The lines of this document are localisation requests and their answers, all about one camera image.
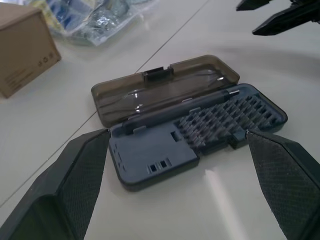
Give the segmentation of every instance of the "case latch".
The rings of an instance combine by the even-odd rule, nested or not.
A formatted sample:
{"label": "case latch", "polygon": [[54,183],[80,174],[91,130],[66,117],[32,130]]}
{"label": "case latch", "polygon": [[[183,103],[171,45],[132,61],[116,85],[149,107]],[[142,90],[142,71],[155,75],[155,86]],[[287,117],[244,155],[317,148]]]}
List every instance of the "case latch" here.
{"label": "case latch", "polygon": [[143,72],[144,84],[146,86],[161,84],[163,82],[168,82],[173,79],[174,69],[172,67],[168,67],[164,69],[164,67],[158,67],[149,71]]}

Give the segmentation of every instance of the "screwdriver set case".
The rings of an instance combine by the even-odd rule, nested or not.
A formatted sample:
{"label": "screwdriver set case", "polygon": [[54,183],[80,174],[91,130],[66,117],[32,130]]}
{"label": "screwdriver set case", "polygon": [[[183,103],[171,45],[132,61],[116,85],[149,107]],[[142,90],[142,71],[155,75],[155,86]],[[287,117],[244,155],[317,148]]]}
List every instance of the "screwdriver set case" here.
{"label": "screwdriver set case", "polygon": [[203,155],[274,133],[286,113],[213,55],[95,85],[91,92],[117,176],[138,191],[196,167]]}

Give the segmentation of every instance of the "cardboard box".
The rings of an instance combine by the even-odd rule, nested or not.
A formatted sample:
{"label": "cardboard box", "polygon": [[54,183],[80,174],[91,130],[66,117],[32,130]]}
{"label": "cardboard box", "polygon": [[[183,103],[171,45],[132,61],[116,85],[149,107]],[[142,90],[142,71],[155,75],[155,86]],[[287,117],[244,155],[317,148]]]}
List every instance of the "cardboard box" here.
{"label": "cardboard box", "polygon": [[40,9],[0,3],[0,92],[6,98],[60,59]]}

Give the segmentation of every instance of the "black plastic object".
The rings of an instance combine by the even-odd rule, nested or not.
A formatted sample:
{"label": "black plastic object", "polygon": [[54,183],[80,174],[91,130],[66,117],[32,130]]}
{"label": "black plastic object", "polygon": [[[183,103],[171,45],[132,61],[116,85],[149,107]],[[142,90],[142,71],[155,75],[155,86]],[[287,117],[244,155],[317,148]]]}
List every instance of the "black plastic object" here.
{"label": "black plastic object", "polygon": [[83,240],[96,204],[110,132],[70,141],[0,228],[0,240]]}
{"label": "black plastic object", "polygon": [[202,105],[199,99],[205,97],[200,96],[155,111],[152,118],[148,113],[131,118],[128,122],[136,128],[130,131],[122,123],[111,127],[109,149],[127,190],[138,191],[196,167],[202,155],[227,145],[235,149],[245,145],[247,129],[273,133],[288,120],[283,110],[249,84],[226,87],[211,96],[217,98],[210,98],[211,104]]}
{"label": "black plastic object", "polygon": [[239,94],[239,91],[228,92],[221,90],[212,94],[198,97],[193,101],[185,101],[179,105],[167,107],[163,110],[150,112],[142,116],[133,117],[122,124],[126,134],[130,134],[134,129],[145,126],[147,128],[163,124],[172,119],[189,114],[189,111],[196,108],[207,108],[215,104],[228,101],[231,97]]}
{"label": "black plastic object", "polygon": [[[243,0],[237,11],[255,10],[270,0]],[[291,0],[290,8],[280,11],[257,27],[252,33],[260,36],[277,35],[309,21],[320,21],[320,0]]]}
{"label": "black plastic object", "polygon": [[246,133],[264,197],[288,240],[320,239],[320,164],[297,142]]}

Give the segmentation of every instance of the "rectangular slot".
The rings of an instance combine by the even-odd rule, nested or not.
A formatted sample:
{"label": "rectangular slot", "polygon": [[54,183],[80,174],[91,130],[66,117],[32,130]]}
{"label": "rectangular slot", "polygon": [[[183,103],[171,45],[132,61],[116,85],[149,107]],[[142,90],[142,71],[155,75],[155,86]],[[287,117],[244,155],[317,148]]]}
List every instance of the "rectangular slot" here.
{"label": "rectangular slot", "polygon": [[152,172],[156,172],[157,171],[157,168],[154,164],[150,165],[150,169]]}
{"label": "rectangular slot", "polygon": [[179,142],[181,140],[176,131],[171,132],[171,136],[176,142]]}
{"label": "rectangular slot", "polygon": [[167,166],[165,161],[161,161],[160,164],[161,164],[161,167],[163,167],[163,168],[165,168]]}
{"label": "rectangular slot", "polygon": [[118,156],[119,156],[119,160],[120,160],[120,162],[122,162],[122,158],[121,158],[121,156],[120,156],[120,153],[118,152]]}
{"label": "rectangular slot", "polygon": [[166,158],[165,161],[166,161],[166,163],[167,163],[170,167],[172,167],[172,164],[171,164],[169,158]]}

